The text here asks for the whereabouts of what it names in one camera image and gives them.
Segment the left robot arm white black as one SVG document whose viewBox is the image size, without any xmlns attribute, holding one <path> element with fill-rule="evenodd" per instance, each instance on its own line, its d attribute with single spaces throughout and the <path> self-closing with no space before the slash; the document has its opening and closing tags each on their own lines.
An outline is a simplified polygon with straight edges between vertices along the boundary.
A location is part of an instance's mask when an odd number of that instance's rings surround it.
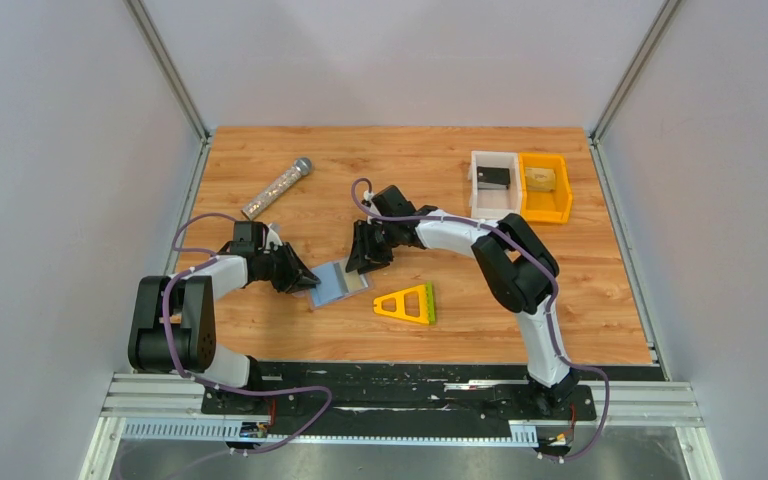
<svg viewBox="0 0 768 480">
<path fill-rule="evenodd" d="M 222 345 L 216 331 L 216 302 L 253 282 L 295 294 L 320 280 L 273 228 L 237 221 L 231 239 L 205 262 L 140 280 L 127 349 L 131 367 L 174 372 L 214 389 L 261 391 L 257 360 Z"/>
</svg>

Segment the pink leather card holder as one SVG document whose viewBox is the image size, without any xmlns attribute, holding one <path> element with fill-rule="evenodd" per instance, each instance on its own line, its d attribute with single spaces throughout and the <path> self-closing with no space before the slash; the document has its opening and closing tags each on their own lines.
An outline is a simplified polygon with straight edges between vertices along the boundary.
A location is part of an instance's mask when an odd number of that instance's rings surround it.
<svg viewBox="0 0 768 480">
<path fill-rule="evenodd" d="M 311 309 L 318 309 L 369 290 L 372 284 L 365 274 L 346 272 L 348 258 L 326 262 L 311 269 L 320 283 L 314 288 L 295 293 L 304 297 Z"/>
</svg>

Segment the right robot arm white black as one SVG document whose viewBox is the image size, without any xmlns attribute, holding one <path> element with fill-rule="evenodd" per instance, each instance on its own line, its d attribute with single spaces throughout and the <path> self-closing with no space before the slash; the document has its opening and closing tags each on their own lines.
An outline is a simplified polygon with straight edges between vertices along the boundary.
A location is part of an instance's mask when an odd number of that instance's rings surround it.
<svg viewBox="0 0 768 480">
<path fill-rule="evenodd" d="M 579 376 L 555 318 L 559 265 L 523 217 L 476 220 L 435 206 L 416 208 L 394 185 L 351 197 L 366 217 L 354 224 L 347 271 L 384 268 L 399 246 L 474 259 L 494 299 L 516 318 L 528 355 L 531 403 L 548 414 L 568 402 Z"/>
</svg>

